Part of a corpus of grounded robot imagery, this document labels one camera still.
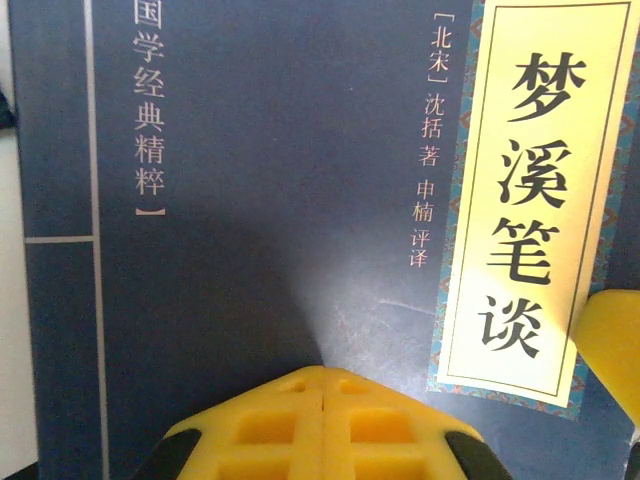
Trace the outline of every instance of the book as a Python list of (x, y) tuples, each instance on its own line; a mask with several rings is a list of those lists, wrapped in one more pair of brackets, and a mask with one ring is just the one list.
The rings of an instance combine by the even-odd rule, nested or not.
[(637, 2), (10, 8), (42, 478), (314, 364), (622, 475), (570, 326), (640, 283)]

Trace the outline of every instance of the rectangular hole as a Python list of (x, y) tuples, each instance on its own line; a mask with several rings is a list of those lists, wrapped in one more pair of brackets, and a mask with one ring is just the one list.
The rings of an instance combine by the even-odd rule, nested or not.
[(278, 391), (286, 393), (302, 393), (306, 389), (304, 380), (294, 380), (281, 386)]
[(415, 442), (409, 416), (396, 410), (356, 410), (350, 427), (353, 443)]
[(293, 443), (296, 415), (286, 410), (259, 410), (245, 415), (236, 434), (241, 444)]
[(433, 480), (420, 458), (357, 459), (355, 480)]
[(367, 393), (367, 389), (362, 385), (358, 385), (351, 380), (340, 380), (340, 391), (342, 393), (346, 393), (347, 395), (358, 395)]
[(222, 462), (219, 480), (287, 480), (289, 463), (286, 460)]

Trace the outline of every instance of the yellow plastic part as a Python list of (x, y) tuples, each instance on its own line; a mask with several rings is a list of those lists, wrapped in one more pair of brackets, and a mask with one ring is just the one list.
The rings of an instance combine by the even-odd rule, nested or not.
[(573, 332), (578, 352), (640, 425), (640, 292), (605, 290), (587, 302)]
[(465, 423), (345, 370), (309, 367), (175, 425), (202, 437), (178, 480), (466, 480)]

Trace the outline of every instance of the decorative border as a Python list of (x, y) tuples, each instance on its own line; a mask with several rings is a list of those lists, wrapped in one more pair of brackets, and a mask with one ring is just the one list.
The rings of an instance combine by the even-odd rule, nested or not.
[[(444, 332), (444, 317), (449, 293), (449, 279), (451, 276), (451, 263), (453, 261), (453, 249), (456, 238), (458, 214), (460, 212), (460, 196), (462, 194), (462, 177), (464, 171), (464, 159), (467, 152), (467, 140), (469, 138), (469, 120), (471, 118), (471, 106), (475, 75), (478, 67), (478, 50), (480, 47), (480, 35), (482, 32), (482, 20), (484, 16), (485, 0), (474, 0), (471, 11), (471, 26), (467, 59), (464, 69), (464, 84), (462, 88), (462, 100), (460, 109), (460, 123), (456, 140), (456, 152), (453, 161), (453, 176), (451, 179), (451, 194), (449, 197), (449, 210), (447, 214), (447, 227), (442, 256), (442, 269), (440, 271), (440, 286), (436, 305), (436, 318), (431, 343), (431, 356), (427, 376), (427, 390), (444, 393), (458, 393), (472, 397), (499, 400), (505, 403), (520, 405), (540, 412), (549, 413), (568, 420), (577, 420), (580, 414), (584, 388), (589, 372), (589, 367), (582, 357), (576, 357), (576, 366), (571, 381), (569, 403), (566, 408), (551, 405), (538, 400), (512, 395), (508, 393), (485, 390), (481, 388), (463, 387), (438, 383), (436, 374), (440, 363), (440, 351), (442, 350), (442, 336)], [(618, 136), (618, 143), (613, 162), (607, 201), (602, 220), (600, 239), (596, 253), (593, 275), (591, 277), (590, 293), (595, 293), (604, 288), (607, 275), (607, 266), (611, 256), (611, 248), (616, 233), (616, 222), (624, 191), (624, 180), (627, 164), (631, 153), (631, 142), (635, 130), (635, 118), (640, 105), (640, 38), (636, 41), (636, 48), (631, 64), (631, 75), (625, 97), (625, 105), (622, 112), (622, 121)]]

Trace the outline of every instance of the white surface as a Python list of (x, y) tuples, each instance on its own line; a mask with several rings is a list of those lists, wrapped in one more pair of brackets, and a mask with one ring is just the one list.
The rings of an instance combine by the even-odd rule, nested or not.
[[(7, 0), (0, 0), (0, 86), (13, 104)], [(15, 132), (0, 134), (0, 478), (37, 460)]]

